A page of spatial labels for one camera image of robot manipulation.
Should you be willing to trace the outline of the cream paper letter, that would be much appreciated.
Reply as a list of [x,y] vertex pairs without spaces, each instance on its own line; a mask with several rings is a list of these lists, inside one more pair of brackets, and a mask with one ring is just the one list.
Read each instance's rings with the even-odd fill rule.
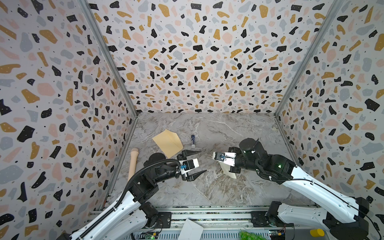
[[220,166],[221,166],[221,168],[222,168],[222,170],[223,170],[223,173],[224,173],[225,175],[227,175],[228,177],[230,177],[230,178],[232,178],[232,179],[236,179],[236,178],[237,178],[235,173],[231,173],[231,172],[230,172],[230,170],[231,170],[231,166],[226,165],[226,164],[224,164],[224,163],[222,163],[222,162],[219,162],[219,164],[220,164]]

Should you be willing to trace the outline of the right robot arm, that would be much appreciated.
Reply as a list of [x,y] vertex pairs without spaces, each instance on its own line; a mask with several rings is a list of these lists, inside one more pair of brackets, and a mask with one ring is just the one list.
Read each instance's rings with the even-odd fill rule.
[[267,181],[290,188],[313,201],[315,207],[298,207],[273,201],[263,223],[282,227],[299,224],[329,232],[338,240],[363,240],[369,234],[366,220],[370,203],[364,198],[341,194],[319,182],[293,161],[268,154],[259,140],[247,138],[215,159],[230,167],[230,172],[254,171]]

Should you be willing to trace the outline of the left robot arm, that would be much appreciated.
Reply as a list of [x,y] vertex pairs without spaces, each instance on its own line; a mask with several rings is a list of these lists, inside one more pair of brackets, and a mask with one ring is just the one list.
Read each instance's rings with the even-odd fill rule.
[[132,235],[143,228],[167,228],[169,220],[149,202],[159,191],[159,183],[169,179],[195,181],[205,171],[189,172],[199,167],[192,156],[197,151],[183,150],[175,159],[154,153],[127,182],[122,194],[101,214],[72,234],[63,233],[60,240],[112,240]]

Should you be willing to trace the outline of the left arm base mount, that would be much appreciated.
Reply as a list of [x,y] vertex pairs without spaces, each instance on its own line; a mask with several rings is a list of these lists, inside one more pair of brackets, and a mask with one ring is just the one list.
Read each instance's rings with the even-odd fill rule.
[[171,221],[171,212],[159,212],[149,216],[145,228],[169,229],[171,227]]

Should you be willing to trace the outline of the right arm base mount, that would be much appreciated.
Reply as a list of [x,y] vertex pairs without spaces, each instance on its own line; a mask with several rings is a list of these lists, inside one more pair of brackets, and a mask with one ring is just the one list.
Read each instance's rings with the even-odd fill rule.
[[283,223],[278,217],[269,217],[267,211],[252,211],[251,223],[254,228],[258,227],[293,227],[294,224]]

